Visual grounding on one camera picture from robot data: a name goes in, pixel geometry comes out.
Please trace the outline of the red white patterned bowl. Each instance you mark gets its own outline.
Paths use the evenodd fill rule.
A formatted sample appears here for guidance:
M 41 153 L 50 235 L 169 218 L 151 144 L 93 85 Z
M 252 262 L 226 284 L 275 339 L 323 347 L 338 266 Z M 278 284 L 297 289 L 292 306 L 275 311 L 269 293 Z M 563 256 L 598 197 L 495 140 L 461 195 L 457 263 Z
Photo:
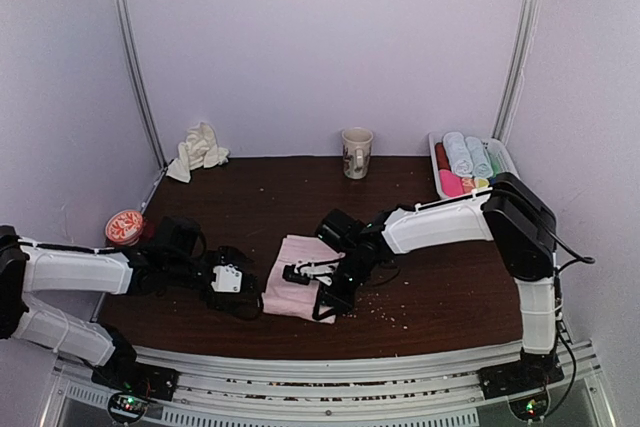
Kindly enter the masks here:
M 145 220 L 139 211 L 124 210 L 106 223 L 105 236 L 114 245 L 134 245 L 142 235 L 144 226 Z

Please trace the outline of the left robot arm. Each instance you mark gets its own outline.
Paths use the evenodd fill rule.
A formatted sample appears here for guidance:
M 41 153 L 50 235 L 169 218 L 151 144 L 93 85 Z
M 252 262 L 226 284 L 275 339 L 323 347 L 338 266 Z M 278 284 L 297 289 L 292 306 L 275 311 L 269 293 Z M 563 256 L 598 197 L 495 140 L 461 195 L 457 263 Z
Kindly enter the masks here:
M 165 217 L 150 239 L 132 246 L 88 248 L 47 244 L 1 228 L 1 336 L 74 355 L 123 391 L 137 389 L 144 371 L 128 342 L 114 331 L 83 321 L 36 298 L 41 291 L 148 295 L 169 287 L 197 292 L 206 306 L 235 312 L 257 305 L 257 278 L 239 249 L 207 247 L 200 225 Z

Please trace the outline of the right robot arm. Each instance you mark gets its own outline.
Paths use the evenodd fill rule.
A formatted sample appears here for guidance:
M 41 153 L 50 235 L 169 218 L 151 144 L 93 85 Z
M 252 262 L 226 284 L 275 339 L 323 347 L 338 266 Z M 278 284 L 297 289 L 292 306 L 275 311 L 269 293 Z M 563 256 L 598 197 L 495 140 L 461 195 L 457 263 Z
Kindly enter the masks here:
M 369 222 L 334 209 L 315 235 L 340 256 L 316 295 L 312 309 L 316 321 L 350 312 L 357 290 L 374 268 L 399 256 L 468 243 L 492 245 L 518 294 L 522 337 L 512 377 L 526 389 L 535 387 L 556 362 L 561 275 L 567 268 L 558 264 L 557 252 L 567 253 L 571 264 L 595 262 L 560 239 L 554 212 L 511 173 L 458 197 L 399 204 Z

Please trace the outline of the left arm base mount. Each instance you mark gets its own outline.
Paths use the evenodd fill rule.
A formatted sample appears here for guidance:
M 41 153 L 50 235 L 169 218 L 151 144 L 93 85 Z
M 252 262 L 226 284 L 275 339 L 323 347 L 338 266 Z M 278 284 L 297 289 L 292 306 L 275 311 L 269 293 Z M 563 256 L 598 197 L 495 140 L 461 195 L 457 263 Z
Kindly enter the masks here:
M 132 373 L 116 374 L 106 366 L 91 366 L 91 380 L 114 390 L 106 411 L 113 421 L 130 425 L 140 421 L 159 401 L 171 401 L 179 373 L 175 369 L 135 363 Z

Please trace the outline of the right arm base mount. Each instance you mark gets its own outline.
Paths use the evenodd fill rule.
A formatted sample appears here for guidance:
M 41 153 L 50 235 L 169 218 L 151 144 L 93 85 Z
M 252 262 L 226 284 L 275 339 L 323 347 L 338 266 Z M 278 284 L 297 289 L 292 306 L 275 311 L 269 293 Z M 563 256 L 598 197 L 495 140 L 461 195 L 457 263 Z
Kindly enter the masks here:
M 514 361 L 481 368 L 478 378 L 486 400 L 506 398 L 516 419 L 536 422 L 551 409 L 548 387 L 562 381 L 564 372 L 560 366 L 544 370 Z

